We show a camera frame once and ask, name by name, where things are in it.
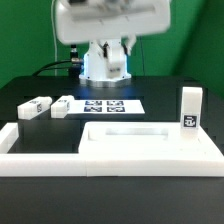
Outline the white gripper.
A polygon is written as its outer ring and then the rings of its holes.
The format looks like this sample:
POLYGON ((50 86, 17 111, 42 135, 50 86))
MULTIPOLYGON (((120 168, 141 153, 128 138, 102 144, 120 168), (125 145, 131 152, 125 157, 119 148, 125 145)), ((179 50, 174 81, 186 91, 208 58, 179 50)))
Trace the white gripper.
MULTIPOLYGON (((127 37, 123 48, 130 54, 136 36, 170 27, 171 7, 170 0, 56 0, 55 16, 63 44, 127 37)), ((108 41, 101 46, 105 59, 109 48, 108 41)))

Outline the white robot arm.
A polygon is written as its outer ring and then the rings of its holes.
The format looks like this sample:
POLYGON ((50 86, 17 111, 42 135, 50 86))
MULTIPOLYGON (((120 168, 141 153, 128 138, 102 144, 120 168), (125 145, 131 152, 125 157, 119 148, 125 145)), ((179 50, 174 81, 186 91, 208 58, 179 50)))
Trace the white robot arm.
POLYGON ((88 43, 79 80, 94 87, 131 81, 127 57, 138 36, 162 33, 171 0, 56 0, 56 33, 65 45, 88 43))

